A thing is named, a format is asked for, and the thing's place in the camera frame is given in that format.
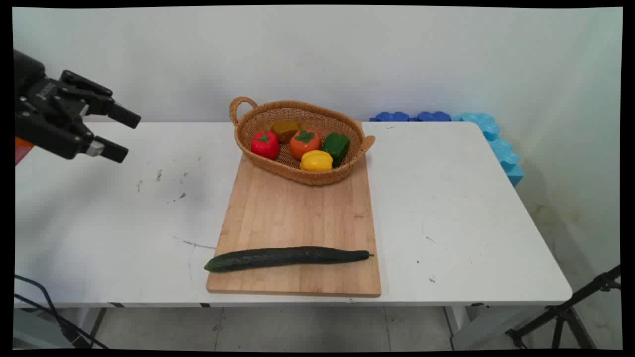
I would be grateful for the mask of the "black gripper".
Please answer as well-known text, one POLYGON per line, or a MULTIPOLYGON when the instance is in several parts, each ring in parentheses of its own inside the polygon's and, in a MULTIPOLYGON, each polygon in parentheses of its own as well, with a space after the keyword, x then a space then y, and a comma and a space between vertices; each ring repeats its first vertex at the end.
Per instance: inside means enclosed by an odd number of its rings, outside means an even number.
POLYGON ((127 148, 93 135, 83 121, 85 115, 98 115, 129 128, 138 126, 141 116, 118 104, 109 88, 70 70, 64 70, 59 81, 51 79, 40 61, 18 50, 14 50, 14 87, 18 138, 66 160, 77 154, 117 163, 126 158, 127 148))

